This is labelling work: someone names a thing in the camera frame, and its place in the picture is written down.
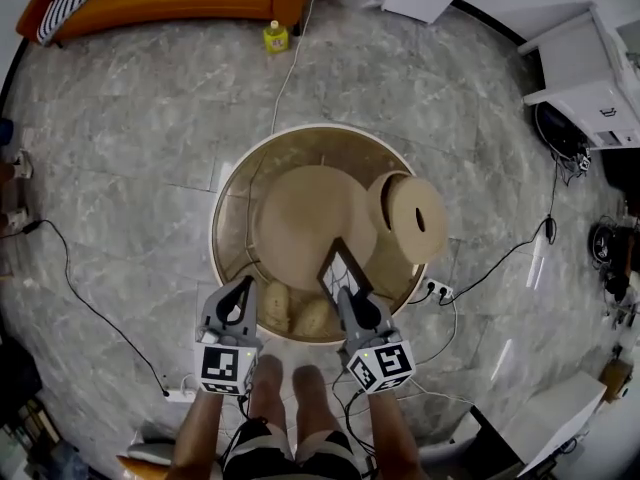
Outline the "person's leg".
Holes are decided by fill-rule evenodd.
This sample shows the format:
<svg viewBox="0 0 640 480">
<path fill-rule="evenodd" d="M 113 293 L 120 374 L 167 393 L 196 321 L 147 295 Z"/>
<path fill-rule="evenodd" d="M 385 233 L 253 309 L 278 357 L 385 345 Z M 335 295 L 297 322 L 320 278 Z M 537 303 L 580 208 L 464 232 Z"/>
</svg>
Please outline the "person's leg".
<svg viewBox="0 0 640 480">
<path fill-rule="evenodd" d="M 299 443 L 315 433 L 340 429 L 329 407 L 324 377 L 316 366 L 296 368 L 292 385 L 298 405 L 296 426 Z"/>
<path fill-rule="evenodd" d="M 252 377 L 249 417 L 262 418 L 286 432 L 286 413 L 280 396 L 282 381 L 282 362 L 273 355 L 262 355 Z"/>
</svg>

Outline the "person's right beige shoe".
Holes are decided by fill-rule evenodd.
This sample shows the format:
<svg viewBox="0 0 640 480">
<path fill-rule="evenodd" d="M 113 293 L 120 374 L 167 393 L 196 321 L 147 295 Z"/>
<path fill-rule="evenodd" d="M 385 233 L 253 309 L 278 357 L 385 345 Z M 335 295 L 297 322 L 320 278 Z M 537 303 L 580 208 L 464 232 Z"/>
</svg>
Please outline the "person's right beige shoe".
<svg viewBox="0 0 640 480">
<path fill-rule="evenodd" d="M 332 307 L 326 299 L 310 301 L 295 319 L 292 335 L 300 341 L 326 340 L 332 329 Z"/>
</svg>

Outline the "person's right forearm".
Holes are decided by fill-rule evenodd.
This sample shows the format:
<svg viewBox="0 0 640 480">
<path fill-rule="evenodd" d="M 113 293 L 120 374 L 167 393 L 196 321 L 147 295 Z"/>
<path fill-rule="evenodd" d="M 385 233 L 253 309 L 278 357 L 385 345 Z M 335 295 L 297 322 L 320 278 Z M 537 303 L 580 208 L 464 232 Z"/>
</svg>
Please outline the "person's right forearm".
<svg viewBox="0 0 640 480">
<path fill-rule="evenodd" d="M 392 391 L 368 396 L 372 436 L 382 480 L 428 480 L 416 441 Z"/>
</svg>

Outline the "person's left leg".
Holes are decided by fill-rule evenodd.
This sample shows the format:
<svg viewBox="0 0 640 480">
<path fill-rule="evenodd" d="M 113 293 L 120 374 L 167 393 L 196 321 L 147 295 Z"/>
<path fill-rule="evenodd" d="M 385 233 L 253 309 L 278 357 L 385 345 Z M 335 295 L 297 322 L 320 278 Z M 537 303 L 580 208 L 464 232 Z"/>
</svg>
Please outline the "person's left leg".
<svg viewBox="0 0 640 480">
<path fill-rule="evenodd" d="M 252 377 L 249 417 L 262 418 L 286 432 L 286 413 L 280 396 L 282 381 L 282 362 L 273 355 L 262 355 Z"/>
</svg>

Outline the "dark grey cabinet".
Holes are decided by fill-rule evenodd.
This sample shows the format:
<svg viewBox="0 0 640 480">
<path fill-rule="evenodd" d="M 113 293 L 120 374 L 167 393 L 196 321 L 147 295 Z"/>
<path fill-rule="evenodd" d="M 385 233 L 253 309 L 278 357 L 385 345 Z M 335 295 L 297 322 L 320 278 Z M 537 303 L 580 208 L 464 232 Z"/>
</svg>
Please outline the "dark grey cabinet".
<svg viewBox="0 0 640 480">
<path fill-rule="evenodd" d="M 498 430 L 471 405 L 450 437 L 455 460 L 470 480 L 516 480 L 524 463 Z"/>
</svg>

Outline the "black-framed white printed card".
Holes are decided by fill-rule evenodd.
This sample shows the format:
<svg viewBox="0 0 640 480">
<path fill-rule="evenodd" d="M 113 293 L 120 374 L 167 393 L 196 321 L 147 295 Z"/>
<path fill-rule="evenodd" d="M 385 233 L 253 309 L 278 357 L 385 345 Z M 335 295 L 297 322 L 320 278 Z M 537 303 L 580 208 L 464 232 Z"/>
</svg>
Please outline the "black-framed white printed card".
<svg viewBox="0 0 640 480">
<path fill-rule="evenodd" d="M 350 296 L 367 297 L 373 286 L 359 265 L 346 242 L 337 237 L 317 274 L 317 280 L 329 302 L 338 309 L 339 292 L 346 288 Z"/>
</svg>

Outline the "person's left forearm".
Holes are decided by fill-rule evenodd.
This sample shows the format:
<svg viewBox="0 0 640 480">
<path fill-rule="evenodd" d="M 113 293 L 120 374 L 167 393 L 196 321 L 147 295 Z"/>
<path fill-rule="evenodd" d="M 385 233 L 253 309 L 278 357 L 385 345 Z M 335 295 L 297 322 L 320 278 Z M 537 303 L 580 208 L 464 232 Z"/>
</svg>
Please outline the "person's left forearm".
<svg viewBox="0 0 640 480">
<path fill-rule="evenodd" d="M 209 480 L 216 448 L 223 396 L 199 390 L 176 439 L 165 480 Z"/>
</svg>

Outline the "round tan tissue box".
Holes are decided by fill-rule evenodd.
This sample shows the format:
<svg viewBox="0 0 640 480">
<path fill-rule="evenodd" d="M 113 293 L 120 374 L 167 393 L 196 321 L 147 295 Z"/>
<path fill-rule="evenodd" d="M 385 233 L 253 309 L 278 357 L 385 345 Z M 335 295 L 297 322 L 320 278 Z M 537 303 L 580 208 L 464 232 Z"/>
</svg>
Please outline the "round tan tissue box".
<svg viewBox="0 0 640 480">
<path fill-rule="evenodd" d="M 446 249 L 446 208 L 427 180 L 401 171 L 382 174 L 367 190 L 367 209 L 378 235 L 410 263 L 427 264 Z"/>
</svg>

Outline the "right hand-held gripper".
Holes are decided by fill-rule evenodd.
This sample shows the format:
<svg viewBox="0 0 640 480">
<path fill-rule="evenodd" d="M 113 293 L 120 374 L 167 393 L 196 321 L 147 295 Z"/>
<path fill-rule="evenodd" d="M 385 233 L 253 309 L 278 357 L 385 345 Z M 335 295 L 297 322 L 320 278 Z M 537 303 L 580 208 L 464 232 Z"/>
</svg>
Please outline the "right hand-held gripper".
<svg viewBox="0 0 640 480">
<path fill-rule="evenodd" d="M 408 340 L 394 325 L 386 303 L 373 293 L 352 297 L 339 289 L 338 314 L 346 333 L 339 350 L 346 371 L 367 394 L 395 389 L 416 372 Z"/>
</svg>

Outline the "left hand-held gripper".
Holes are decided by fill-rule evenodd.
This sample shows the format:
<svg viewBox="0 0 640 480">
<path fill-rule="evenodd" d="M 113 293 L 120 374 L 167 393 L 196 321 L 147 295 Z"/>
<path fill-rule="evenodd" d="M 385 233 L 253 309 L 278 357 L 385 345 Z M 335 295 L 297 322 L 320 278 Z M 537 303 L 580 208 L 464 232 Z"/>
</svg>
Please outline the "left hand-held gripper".
<svg viewBox="0 0 640 480">
<path fill-rule="evenodd" d="M 194 345 L 195 376 L 203 391 L 229 396 L 249 392 L 262 348 L 257 288 L 247 275 L 207 298 Z"/>
</svg>

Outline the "person's right leg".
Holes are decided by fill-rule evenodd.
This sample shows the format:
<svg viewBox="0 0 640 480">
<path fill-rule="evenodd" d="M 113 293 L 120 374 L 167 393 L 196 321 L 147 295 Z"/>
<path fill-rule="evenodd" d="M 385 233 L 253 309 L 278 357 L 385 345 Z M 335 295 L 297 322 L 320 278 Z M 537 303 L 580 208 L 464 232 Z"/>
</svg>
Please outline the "person's right leg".
<svg viewBox="0 0 640 480">
<path fill-rule="evenodd" d="M 296 368 L 292 385 L 298 405 L 296 426 L 299 443 L 315 433 L 340 429 L 329 407 L 324 377 L 316 366 Z"/>
</svg>

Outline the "small yellow bottle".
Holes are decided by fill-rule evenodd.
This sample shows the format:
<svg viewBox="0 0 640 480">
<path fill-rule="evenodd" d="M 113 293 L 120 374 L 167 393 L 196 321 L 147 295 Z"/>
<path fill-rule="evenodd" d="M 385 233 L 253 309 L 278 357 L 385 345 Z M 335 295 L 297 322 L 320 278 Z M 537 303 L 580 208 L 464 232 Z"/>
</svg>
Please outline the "small yellow bottle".
<svg viewBox="0 0 640 480">
<path fill-rule="evenodd" d="M 289 49 L 289 33 L 277 20 L 272 20 L 263 30 L 263 40 L 269 54 L 277 54 Z"/>
</svg>

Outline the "person's black striped shorts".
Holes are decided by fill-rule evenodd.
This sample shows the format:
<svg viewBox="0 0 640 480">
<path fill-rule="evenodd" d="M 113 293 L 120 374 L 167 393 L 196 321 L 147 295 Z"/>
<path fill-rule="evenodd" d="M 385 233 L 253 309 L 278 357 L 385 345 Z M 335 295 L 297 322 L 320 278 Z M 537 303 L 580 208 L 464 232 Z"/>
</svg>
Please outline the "person's black striped shorts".
<svg viewBox="0 0 640 480">
<path fill-rule="evenodd" d="M 315 433 L 292 451 L 285 433 L 264 419 L 241 425 L 220 467 L 223 480 L 362 480 L 343 431 Z"/>
</svg>

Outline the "white sink cabinet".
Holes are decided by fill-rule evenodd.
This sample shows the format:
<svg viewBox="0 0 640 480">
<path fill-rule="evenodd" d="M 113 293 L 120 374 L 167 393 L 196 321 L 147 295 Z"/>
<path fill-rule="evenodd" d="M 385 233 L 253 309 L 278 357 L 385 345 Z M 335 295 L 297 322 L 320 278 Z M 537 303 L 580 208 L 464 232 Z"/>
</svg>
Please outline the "white sink cabinet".
<svg viewBox="0 0 640 480">
<path fill-rule="evenodd" d="M 539 53 L 544 88 L 523 102 L 546 102 L 573 122 L 596 149 L 640 148 L 640 68 L 593 4 L 524 43 Z"/>
</svg>

